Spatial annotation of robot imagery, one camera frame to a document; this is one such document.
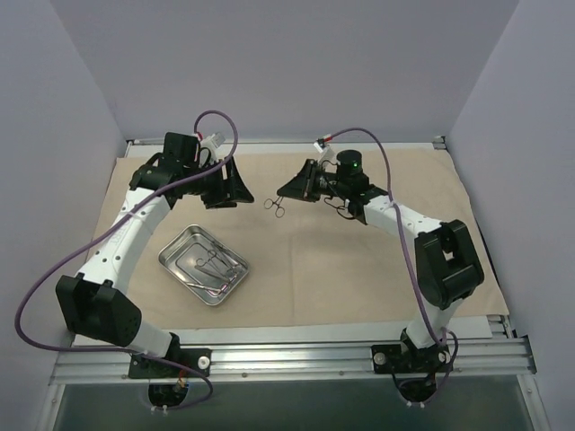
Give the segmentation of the metal instrument tray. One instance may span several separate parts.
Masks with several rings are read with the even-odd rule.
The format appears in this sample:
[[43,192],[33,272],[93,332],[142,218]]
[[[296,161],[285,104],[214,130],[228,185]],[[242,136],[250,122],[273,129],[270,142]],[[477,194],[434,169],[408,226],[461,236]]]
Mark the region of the metal instrument tray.
[[221,273],[233,266],[242,266],[243,273],[237,284],[222,295],[210,295],[208,292],[186,287],[203,304],[210,307],[221,305],[250,273],[247,260],[198,224],[185,227],[165,245],[158,254],[158,261],[184,287],[185,281],[221,286]]

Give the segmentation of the beige cloth wrap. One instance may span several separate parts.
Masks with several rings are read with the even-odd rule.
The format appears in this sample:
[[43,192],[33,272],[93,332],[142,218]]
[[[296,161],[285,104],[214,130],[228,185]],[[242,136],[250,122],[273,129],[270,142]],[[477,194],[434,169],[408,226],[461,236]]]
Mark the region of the beige cloth wrap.
[[[303,154],[239,155],[236,163],[254,202],[207,210],[180,200],[158,225],[130,279],[128,297],[144,319],[168,330],[304,326],[408,321],[417,311],[398,238],[348,221],[324,204],[287,199],[276,217],[267,198],[302,168]],[[470,200],[448,153],[433,149],[366,151],[363,167],[380,188],[425,216],[463,221],[473,238],[484,282],[459,316],[505,314]],[[197,224],[244,257],[248,277],[218,306],[208,306],[161,267],[160,250]]]

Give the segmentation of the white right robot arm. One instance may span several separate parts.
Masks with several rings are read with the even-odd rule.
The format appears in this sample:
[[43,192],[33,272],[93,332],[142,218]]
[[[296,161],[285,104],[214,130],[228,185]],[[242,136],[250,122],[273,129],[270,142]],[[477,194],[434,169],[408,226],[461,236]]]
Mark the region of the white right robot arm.
[[447,326],[463,301],[484,281],[484,272],[467,225],[445,222],[392,199],[392,191],[373,184],[356,151],[344,151],[333,172],[325,163],[305,161],[295,177],[277,190],[279,199],[309,203],[338,198],[347,218],[398,236],[419,308],[399,348],[404,367],[417,371],[431,359],[430,347],[446,342]]

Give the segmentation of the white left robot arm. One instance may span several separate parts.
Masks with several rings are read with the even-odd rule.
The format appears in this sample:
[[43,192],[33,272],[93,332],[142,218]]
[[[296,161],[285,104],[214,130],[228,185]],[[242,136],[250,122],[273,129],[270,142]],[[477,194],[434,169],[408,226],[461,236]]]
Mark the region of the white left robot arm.
[[57,299],[72,333],[149,355],[149,366],[161,376],[180,369],[176,337],[144,320],[128,298],[128,285],[155,229],[180,199],[198,196],[207,209],[254,201],[234,157],[218,152],[224,142],[221,133],[169,132],[162,151],[133,173],[102,244],[75,275],[57,282]]

